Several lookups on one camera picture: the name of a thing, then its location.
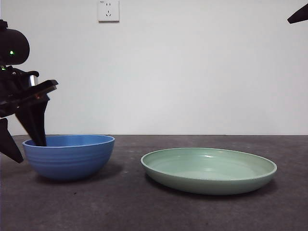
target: ribbed bowl exterior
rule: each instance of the ribbed bowl exterior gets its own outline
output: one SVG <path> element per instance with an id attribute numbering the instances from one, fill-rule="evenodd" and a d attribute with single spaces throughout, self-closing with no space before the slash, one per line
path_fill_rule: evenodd
<path id="1" fill-rule="evenodd" d="M 113 137 L 103 135 L 51 136 L 46 139 L 47 147 L 35 146 L 32 141 L 25 141 L 23 147 L 32 168 L 53 180 L 77 180 L 94 174 L 107 163 L 115 143 Z M 60 146 L 61 139 L 65 139 L 65 146 Z M 85 141 L 78 145 L 76 141 L 82 139 Z"/>

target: wall socket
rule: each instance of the wall socket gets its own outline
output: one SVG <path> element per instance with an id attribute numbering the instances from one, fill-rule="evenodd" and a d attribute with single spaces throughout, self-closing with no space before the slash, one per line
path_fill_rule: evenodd
<path id="1" fill-rule="evenodd" d="M 120 21 L 120 0 L 99 0 L 97 10 L 99 22 Z"/>

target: gray table surface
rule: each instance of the gray table surface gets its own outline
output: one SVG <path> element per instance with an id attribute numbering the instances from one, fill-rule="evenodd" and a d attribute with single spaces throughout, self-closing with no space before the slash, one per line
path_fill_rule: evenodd
<path id="1" fill-rule="evenodd" d="M 308 136 L 116 135 L 99 173 L 61 183 L 38 176 L 25 160 L 1 155 L 2 231 L 307 231 Z M 18 146 L 27 136 L 15 136 Z M 206 196 L 162 186 L 140 158 L 173 147 L 223 148 L 274 161 L 265 187 Z"/>

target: plate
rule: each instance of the plate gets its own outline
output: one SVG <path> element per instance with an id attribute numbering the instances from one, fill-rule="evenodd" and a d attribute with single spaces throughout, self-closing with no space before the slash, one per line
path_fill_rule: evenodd
<path id="1" fill-rule="evenodd" d="M 274 176 L 274 162 L 258 155 L 212 148 L 173 148 L 141 158 L 146 173 L 173 189 L 209 195 L 254 191 Z"/>

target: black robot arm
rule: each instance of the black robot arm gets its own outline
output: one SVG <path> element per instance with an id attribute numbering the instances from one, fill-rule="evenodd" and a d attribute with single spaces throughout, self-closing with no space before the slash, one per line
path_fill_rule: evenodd
<path id="1" fill-rule="evenodd" d="M 44 114 L 49 97 L 56 89 L 56 80 L 36 84 L 37 71 L 25 72 L 12 66 L 22 64 L 29 56 L 26 37 L 7 28 L 0 20 L 0 152 L 14 161 L 23 161 L 22 155 L 8 132 L 8 120 L 15 114 L 37 146 L 46 146 Z"/>

